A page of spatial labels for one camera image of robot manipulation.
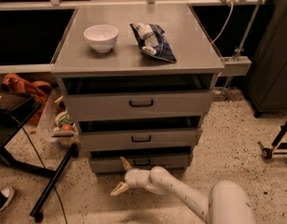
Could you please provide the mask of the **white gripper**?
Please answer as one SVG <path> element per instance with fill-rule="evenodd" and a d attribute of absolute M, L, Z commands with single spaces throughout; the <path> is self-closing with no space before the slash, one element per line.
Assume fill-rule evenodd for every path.
<path fill-rule="evenodd" d="M 121 157 L 123 168 L 126 172 L 125 182 L 120 182 L 117 187 L 110 192 L 111 196 L 118 196 L 130 188 L 150 188 L 152 185 L 151 182 L 151 172 L 148 170 L 142 170 L 133 168 L 129 161 L 125 157 Z"/>

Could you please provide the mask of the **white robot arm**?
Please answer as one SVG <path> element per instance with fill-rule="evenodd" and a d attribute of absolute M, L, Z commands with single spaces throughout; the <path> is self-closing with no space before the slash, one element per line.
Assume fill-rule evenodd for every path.
<path fill-rule="evenodd" d="M 247 192 L 234 181 L 220 180 L 206 195 L 161 166 L 143 170 L 132 166 L 125 157 L 121 157 L 121 161 L 126 173 L 124 180 L 110 192 L 111 196 L 134 188 L 159 195 L 172 193 L 205 224 L 256 224 Z"/>

